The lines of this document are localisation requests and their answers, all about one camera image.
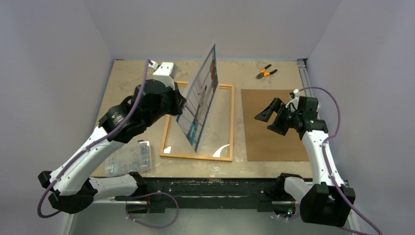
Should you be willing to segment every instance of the picture frame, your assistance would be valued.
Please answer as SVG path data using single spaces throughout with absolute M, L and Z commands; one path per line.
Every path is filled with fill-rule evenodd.
M 177 81 L 178 86 L 187 86 L 187 82 Z M 188 154 L 188 153 L 165 153 L 164 150 L 167 148 L 167 139 L 170 132 L 171 122 L 173 120 L 172 116 L 167 115 L 163 137 L 161 140 L 161 147 L 160 147 L 160 157 L 168 157 L 168 158 L 179 158 L 179 159 L 194 159 L 194 160 L 207 160 L 207 161 L 219 161 L 219 162 L 232 162 L 233 161 L 233 135 L 234 135 L 234 115 L 235 115 L 235 88 L 232 84 L 218 84 L 219 89 L 230 90 L 231 98 L 230 98 L 230 118 L 229 118 L 229 134 L 228 134 L 228 143 L 229 143 L 229 150 L 227 157 L 213 157 L 208 155 L 198 155 Z

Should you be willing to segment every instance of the wooden board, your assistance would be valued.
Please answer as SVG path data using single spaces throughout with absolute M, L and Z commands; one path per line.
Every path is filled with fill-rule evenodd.
M 285 136 L 267 129 L 276 113 L 268 123 L 254 119 L 275 97 L 287 103 L 290 92 L 292 90 L 241 90 L 248 161 L 308 161 L 305 147 L 294 129 L 289 129 Z
M 178 86 L 187 86 L 188 82 L 176 81 Z M 213 157 L 206 155 L 195 154 L 183 154 L 183 153 L 164 153 L 164 149 L 167 147 L 167 138 L 169 136 L 170 126 L 172 118 L 168 115 L 166 124 L 164 127 L 163 138 L 161 141 L 161 147 L 159 155 L 160 157 L 169 158 L 181 158 L 181 159 L 196 159 L 196 160 L 208 160 L 208 161 L 219 161 L 219 162 L 232 162 L 233 161 L 233 122 L 235 113 L 235 88 L 232 84 L 219 84 L 219 89 L 226 89 L 231 91 L 231 106 L 230 106 L 230 119 L 229 119 L 229 151 L 227 157 Z

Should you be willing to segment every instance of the wooden frame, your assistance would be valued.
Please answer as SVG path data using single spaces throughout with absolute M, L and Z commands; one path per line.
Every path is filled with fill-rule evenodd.
M 179 82 L 177 81 L 178 86 L 187 86 L 187 82 Z M 164 153 L 164 149 L 166 149 L 167 138 L 170 131 L 170 124 L 171 124 L 171 116 L 168 115 L 166 119 L 166 124 L 164 127 L 163 138 L 161 140 L 161 148 L 160 148 L 160 157 L 169 157 L 169 158 L 181 158 L 181 159 L 198 159 L 198 160 L 209 160 L 209 161 L 220 161 L 220 162 L 232 162 L 233 160 L 233 121 L 234 121 L 234 114 L 235 114 L 235 87 L 232 84 L 219 84 L 219 89 L 225 89 L 231 91 L 231 113 L 230 113 L 230 120 L 229 120 L 229 151 L 228 157 L 212 157 L 206 155 L 197 155 L 197 154 L 175 154 L 175 153 Z

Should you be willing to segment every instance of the cable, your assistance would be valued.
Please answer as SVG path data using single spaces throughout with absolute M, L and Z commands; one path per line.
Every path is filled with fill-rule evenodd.
M 135 102 L 134 102 L 134 104 L 133 104 L 133 106 L 132 106 L 132 108 L 131 108 L 131 110 L 130 110 L 130 112 L 128 113 L 128 115 L 125 117 L 125 119 L 114 129 L 114 130 L 112 130 L 110 133 L 108 133 L 106 136 L 104 136 L 104 137 L 101 137 L 100 139 L 98 139 L 98 140 L 96 140 L 96 141 L 94 141 L 94 142 L 92 142 L 91 144 L 89 144 L 88 146 L 86 146 L 86 149 L 91 149 L 91 148 L 93 148 L 95 145 L 97 145 L 98 143 L 100 143 L 101 141 L 103 141 L 103 140 L 105 140 L 105 139 L 107 139 L 108 137 L 111 137 L 111 136 L 113 136 L 114 134 L 116 134 L 123 126 L 124 126 L 124 124 L 130 119 L 130 117 L 133 115 L 133 113 L 134 113 L 134 111 L 136 110 L 136 108 L 137 108 L 137 106 L 138 106 L 138 103 L 140 102 L 140 99 L 141 99 L 141 96 L 142 96 L 142 93 L 143 93 L 143 91 L 144 91 L 144 86 L 145 86 L 145 81 L 147 80 L 147 69 L 148 69 L 148 64 L 152 64 L 151 63 L 151 61 L 149 60 L 149 59 L 147 59 L 146 61 L 145 61 L 145 68 L 144 68 L 144 76 L 143 76 L 143 79 L 142 79 L 142 83 L 141 83 L 141 86 L 140 86 L 140 90 L 139 90 L 139 92 L 138 92 L 138 95 L 137 95 L 137 99 L 135 100 Z M 49 186 L 46 188 L 46 190 L 44 191 L 44 193 L 42 194 L 42 196 L 41 196 L 41 199 L 39 200 L 39 203 L 38 203 L 38 207 L 37 207 L 37 213 L 38 213 L 38 216 L 40 217 L 40 218 L 50 218 L 50 217 L 52 217 L 52 216 L 55 216 L 55 215 L 57 215 L 59 212 L 61 212 L 61 211 L 55 211 L 54 213 L 52 213 L 52 214 L 47 214 L 47 215 L 45 215 L 45 214 L 42 214 L 42 204 L 43 204 L 43 201 L 45 200 L 45 198 L 46 198 L 46 196 L 47 196 L 47 193 L 53 188 L 53 186 L 57 183 L 57 181 L 58 180 L 60 180 L 60 178 L 62 177 L 62 175 L 68 170 L 68 168 L 69 167 L 71 167 L 72 166 L 72 164 L 76 161 L 76 160 L 78 160 L 84 153 L 85 153 L 86 151 L 85 150 L 81 150 L 81 151 L 79 151 L 79 153 L 77 153 L 69 162 L 68 162 L 68 164 L 66 164 L 65 166 L 64 166 L 64 168 L 59 172 L 59 174 L 56 176 L 56 180 L 54 180 L 54 181 L 52 181 L 50 184 L 49 184 Z
M 300 216 L 300 212 L 297 212 L 297 211 L 294 214 L 294 216 L 292 216 L 292 217 L 287 217 L 287 215 L 281 216 L 281 215 L 279 215 L 279 214 L 277 214 L 275 212 L 274 212 L 274 214 L 277 216 L 277 219 L 279 219 L 279 220 L 285 220 L 285 221 L 293 220 L 293 219 L 296 219 L 296 218 L 298 218 Z
M 334 184 L 334 187 L 336 187 L 336 189 L 337 189 L 337 192 L 339 192 L 339 194 L 340 194 L 340 196 L 343 198 L 343 200 L 349 205 L 349 207 L 350 208 L 352 208 L 352 210 L 354 210 L 355 212 L 356 212 L 356 214 L 358 214 L 365 222 L 367 222 L 370 226 L 372 226 L 372 228 L 374 228 L 377 232 L 378 232 L 378 234 L 379 235 L 382 235 L 382 231 L 380 231 L 380 229 L 371 221 L 371 220 L 369 220 L 366 216 L 364 216 L 349 200 L 348 200 L 348 198 L 345 196 L 345 194 L 342 192 L 342 190 L 340 189 L 340 187 L 337 185 L 337 182 L 336 182 L 336 180 L 335 180 L 335 177 L 334 177 L 334 174 L 333 174 L 333 171 L 332 171 L 332 169 L 331 169 L 331 166 L 330 166 L 330 163 L 329 163 L 329 161 L 328 161 L 328 157 L 327 157 L 327 153 L 326 153 L 326 149 L 325 149 L 325 144 L 330 140 L 330 139 L 332 139 L 332 138 L 334 138 L 334 137 L 336 137 L 337 136 L 337 133 L 339 132 L 339 129 L 340 129 L 340 120 L 341 120 L 341 116 L 340 116 L 340 108 L 339 108 L 339 104 L 337 103 L 337 100 L 334 98 L 334 96 L 328 91 L 328 90 L 326 90 L 326 89 L 324 89 L 324 88 L 321 88 L 321 87 L 306 87 L 306 88 L 303 88 L 303 89 L 299 89 L 299 91 L 301 92 L 301 91 L 304 91 L 304 90 L 307 90 L 307 89 L 317 89 L 317 90 L 321 90 L 321 91 L 324 91 L 324 92 L 326 92 L 331 98 L 332 98 L 332 100 L 334 101 L 334 104 L 336 105 L 336 108 L 337 108 L 337 127 L 336 127 L 336 131 L 334 132 L 334 134 L 333 135 L 331 135 L 331 136 L 329 136 L 329 137 L 327 137 L 324 141 L 323 141 L 323 144 L 322 144 L 322 150 L 323 150 L 323 156 L 324 156 L 324 161 L 325 161 L 325 164 L 327 165 L 327 169 L 328 169 L 328 173 L 330 174 L 330 178 L 331 178 L 331 181 L 333 182 L 333 184 Z M 351 232 L 351 233 L 355 233 L 355 234 L 359 234 L 359 235 L 369 235 L 369 234 L 366 234 L 366 233 L 362 233 L 362 232 L 359 232 L 359 231 L 355 231 L 355 230 L 352 230 L 352 229 L 348 229 L 348 228 L 341 228 L 341 229 L 343 229 L 343 230 L 346 230 L 346 231 L 349 231 L 349 232 Z
M 166 195 L 166 196 L 170 197 L 173 200 L 174 204 L 176 204 L 176 215 L 174 216 L 174 218 L 170 222 L 168 222 L 167 224 L 164 224 L 164 225 L 151 225 L 151 224 L 146 224 L 144 222 L 141 222 L 139 220 L 136 220 L 136 219 L 132 218 L 128 214 L 127 206 L 125 206 L 125 213 L 127 214 L 127 217 L 125 219 L 130 219 L 133 222 L 136 222 L 138 224 L 141 224 L 141 225 L 143 225 L 145 227 L 152 228 L 152 229 L 163 229 L 163 228 L 166 228 L 166 227 L 172 225 L 176 221 L 177 217 L 179 216 L 179 203 L 177 202 L 177 200 L 172 195 L 170 195 L 168 193 L 165 193 L 165 192 L 152 192 L 152 193 L 149 193 L 149 194 L 146 194 L 146 195 L 143 195 L 143 196 L 127 197 L 127 199 L 137 200 L 137 199 L 140 199 L 140 198 L 143 198 L 143 197 L 157 195 L 157 194 L 162 194 L 162 195 Z

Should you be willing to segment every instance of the glass pane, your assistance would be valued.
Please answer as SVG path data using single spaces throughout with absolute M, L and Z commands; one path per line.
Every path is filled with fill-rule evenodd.
M 185 86 L 179 87 L 181 92 L 184 88 Z M 231 90 L 217 89 L 209 112 L 203 111 L 201 115 L 202 120 L 204 117 L 206 120 L 200 123 L 195 123 L 193 116 L 182 115 L 182 122 L 187 122 L 184 132 L 176 122 L 176 117 L 172 117 L 164 153 L 229 157 Z M 192 135 L 196 137 L 197 153 L 195 144 L 192 146 L 189 142 Z

